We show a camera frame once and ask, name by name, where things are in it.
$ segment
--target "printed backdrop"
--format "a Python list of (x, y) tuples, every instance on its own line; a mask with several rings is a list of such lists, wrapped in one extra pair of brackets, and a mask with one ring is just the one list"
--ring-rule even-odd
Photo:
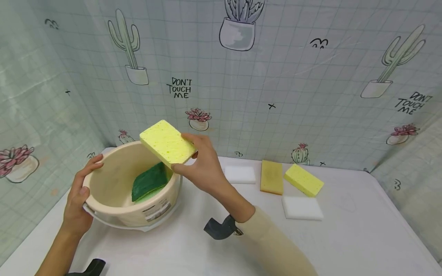
[(0, 7), (0, 264), (89, 158), (161, 119), (221, 156), (372, 173), (442, 259), (440, 1)]

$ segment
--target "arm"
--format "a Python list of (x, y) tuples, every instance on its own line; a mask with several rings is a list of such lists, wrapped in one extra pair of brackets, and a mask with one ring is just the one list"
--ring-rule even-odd
[(172, 165), (195, 186), (218, 200), (235, 219), (243, 232), (239, 238), (262, 267), (272, 276), (316, 276), (305, 255), (287, 238), (259, 208), (248, 202), (225, 178), (218, 156), (207, 136), (184, 133), (196, 146), (194, 164)]
[(102, 158), (101, 154), (92, 158), (84, 169), (75, 175), (63, 223), (35, 276), (63, 276), (69, 272), (78, 243), (92, 224), (92, 217), (83, 210), (83, 203), (89, 197), (89, 189), (83, 187), (83, 180), (93, 170), (103, 166), (103, 163), (95, 164)]

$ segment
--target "person's left hand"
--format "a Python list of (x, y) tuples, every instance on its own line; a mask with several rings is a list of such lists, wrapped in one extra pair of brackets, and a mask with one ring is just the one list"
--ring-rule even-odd
[(93, 218), (83, 209), (83, 204), (89, 197), (89, 188), (83, 187), (83, 180), (93, 170), (103, 166), (103, 163), (96, 163), (101, 159), (103, 159), (102, 154), (95, 156), (75, 174), (65, 207), (61, 231), (81, 238), (91, 228)]

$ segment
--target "black clamp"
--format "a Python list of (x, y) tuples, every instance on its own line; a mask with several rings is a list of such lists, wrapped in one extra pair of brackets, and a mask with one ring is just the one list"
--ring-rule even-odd
[(243, 232), (235, 225), (235, 220), (231, 215), (227, 216), (222, 224), (214, 218), (210, 218), (204, 227), (204, 231), (216, 240), (228, 238), (231, 234), (241, 236)]
[(93, 259), (84, 272), (68, 273), (65, 276), (99, 276), (105, 264), (106, 262), (103, 260)]

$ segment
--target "yellow sponge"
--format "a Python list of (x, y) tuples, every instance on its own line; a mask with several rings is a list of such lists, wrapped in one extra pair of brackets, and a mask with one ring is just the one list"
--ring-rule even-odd
[(284, 193), (281, 163), (263, 160), (261, 164), (261, 192), (277, 195)]
[(169, 168), (175, 163), (185, 163), (196, 152), (195, 146), (165, 120), (143, 131), (140, 141)]
[(322, 186), (324, 186), (324, 182), (296, 164), (293, 164), (286, 171), (284, 179), (308, 197), (316, 197)]

